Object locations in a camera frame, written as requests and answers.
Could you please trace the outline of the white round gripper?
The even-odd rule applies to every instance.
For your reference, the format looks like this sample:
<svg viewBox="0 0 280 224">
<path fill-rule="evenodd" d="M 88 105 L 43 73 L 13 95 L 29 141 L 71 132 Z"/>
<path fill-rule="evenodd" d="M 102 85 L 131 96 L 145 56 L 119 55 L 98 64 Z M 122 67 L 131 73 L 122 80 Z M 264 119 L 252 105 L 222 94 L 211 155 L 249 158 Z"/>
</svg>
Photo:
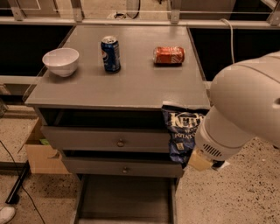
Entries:
<svg viewBox="0 0 280 224">
<path fill-rule="evenodd" d="M 216 107 L 211 107 L 196 131 L 198 148 L 193 149 L 188 164 L 200 172 L 211 167 L 218 172 L 229 166 L 225 160 L 237 154 L 253 137 L 231 123 Z"/>
</svg>

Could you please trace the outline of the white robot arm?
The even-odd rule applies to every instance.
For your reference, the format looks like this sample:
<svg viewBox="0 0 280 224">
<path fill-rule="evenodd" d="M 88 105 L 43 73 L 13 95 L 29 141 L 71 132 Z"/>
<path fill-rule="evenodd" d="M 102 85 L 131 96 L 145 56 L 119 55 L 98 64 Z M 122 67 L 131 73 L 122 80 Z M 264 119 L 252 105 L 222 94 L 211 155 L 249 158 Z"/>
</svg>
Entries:
<svg viewBox="0 0 280 224">
<path fill-rule="evenodd" d="M 213 106 L 196 132 L 191 167 L 204 171 L 254 137 L 280 147 L 280 52 L 224 68 L 209 92 Z"/>
</svg>

